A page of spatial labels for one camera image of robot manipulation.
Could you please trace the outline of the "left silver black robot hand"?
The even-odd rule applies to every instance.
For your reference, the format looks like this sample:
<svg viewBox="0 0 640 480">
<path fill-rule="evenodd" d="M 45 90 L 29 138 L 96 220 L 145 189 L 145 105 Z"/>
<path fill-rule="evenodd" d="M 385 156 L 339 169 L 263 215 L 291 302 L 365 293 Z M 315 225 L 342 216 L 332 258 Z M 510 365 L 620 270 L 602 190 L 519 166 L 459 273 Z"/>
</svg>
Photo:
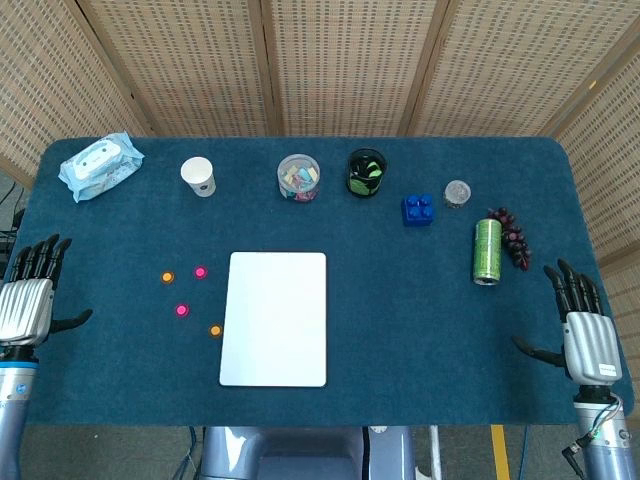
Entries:
<svg viewBox="0 0 640 480">
<path fill-rule="evenodd" d="M 8 281 L 1 288 L 1 345 L 35 348 L 47 338 L 85 324 L 93 311 L 55 320 L 53 303 L 62 263 L 72 240 L 54 234 L 15 257 Z"/>
</svg>

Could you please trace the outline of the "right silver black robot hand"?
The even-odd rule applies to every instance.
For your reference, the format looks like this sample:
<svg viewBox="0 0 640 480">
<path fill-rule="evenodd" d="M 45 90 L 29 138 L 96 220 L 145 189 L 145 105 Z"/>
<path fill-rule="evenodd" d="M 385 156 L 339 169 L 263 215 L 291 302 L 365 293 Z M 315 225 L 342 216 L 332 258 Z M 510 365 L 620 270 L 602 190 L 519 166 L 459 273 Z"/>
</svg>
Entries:
<svg viewBox="0 0 640 480">
<path fill-rule="evenodd" d="M 621 355 L 613 320 L 604 312 L 600 292 L 588 276 L 563 259 L 544 273 L 555 292 L 563 335 L 562 351 L 546 351 L 514 336 L 526 356 L 562 368 L 579 386 L 610 387 L 622 378 Z"/>
</svg>

